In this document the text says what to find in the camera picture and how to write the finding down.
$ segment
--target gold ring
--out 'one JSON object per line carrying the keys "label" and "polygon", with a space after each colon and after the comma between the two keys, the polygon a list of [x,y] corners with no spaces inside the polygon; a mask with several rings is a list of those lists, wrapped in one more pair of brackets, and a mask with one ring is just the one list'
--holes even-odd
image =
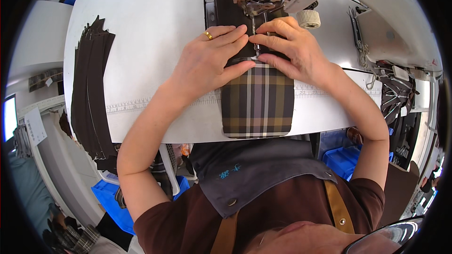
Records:
{"label": "gold ring", "polygon": [[205,34],[209,38],[209,40],[213,39],[212,35],[208,31],[203,32],[203,34]]}

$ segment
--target eyeglasses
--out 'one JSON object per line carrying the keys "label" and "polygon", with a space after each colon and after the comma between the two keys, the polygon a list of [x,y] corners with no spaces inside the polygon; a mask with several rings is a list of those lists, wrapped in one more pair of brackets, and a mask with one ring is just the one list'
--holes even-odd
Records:
{"label": "eyeglasses", "polygon": [[343,250],[343,254],[402,253],[423,220],[424,215],[421,215],[384,226],[352,242]]}

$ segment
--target metal snap button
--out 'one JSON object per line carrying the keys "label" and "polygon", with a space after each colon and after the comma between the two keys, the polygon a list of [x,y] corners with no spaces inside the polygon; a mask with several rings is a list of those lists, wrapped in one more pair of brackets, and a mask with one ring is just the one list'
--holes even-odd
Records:
{"label": "metal snap button", "polygon": [[237,202],[236,198],[231,198],[227,201],[227,205],[230,207],[232,205],[234,205]]}

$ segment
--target apron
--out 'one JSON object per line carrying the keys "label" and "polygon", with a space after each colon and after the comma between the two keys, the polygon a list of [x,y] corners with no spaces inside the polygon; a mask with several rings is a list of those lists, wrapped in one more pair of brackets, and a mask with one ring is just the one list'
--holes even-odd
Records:
{"label": "apron", "polygon": [[275,185],[300,175],[324,180],[336,227],[354,233],[336,188],[337,180],[325,163],[313,159],[309,141],[269,138],[197,143],[189,161],[202,192],[223,217],[211,253],[232,253],[237,213],[242,207]]}

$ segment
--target woman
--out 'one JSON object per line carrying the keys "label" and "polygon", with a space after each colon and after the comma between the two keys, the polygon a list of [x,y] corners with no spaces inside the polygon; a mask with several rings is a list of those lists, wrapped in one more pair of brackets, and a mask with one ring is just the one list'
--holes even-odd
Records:
{"label": "woman", "polygon": [[[144,251],[341,253],[375,230],[383,212],[389,135],[374,101],[325,58],[315,38],[292,17],[264,23],[249,38],[245,25],[207,32],[185,46],[172,76],[138,117],[119,152],[119,182]],[[199,184],[169,202],[148,172],[162,137],[191,102],[255,66],[243,61],[224,68],[248,41],[285,54],[291,61],[273,54],[258,59],[330,93],[347,111],[364,137],[353,177],[346,182],[310,159],[306,143],[297,140],[197,144],[190,161]],[[367,247],[376,253],[398,248],[384,236],[373,236]]]}

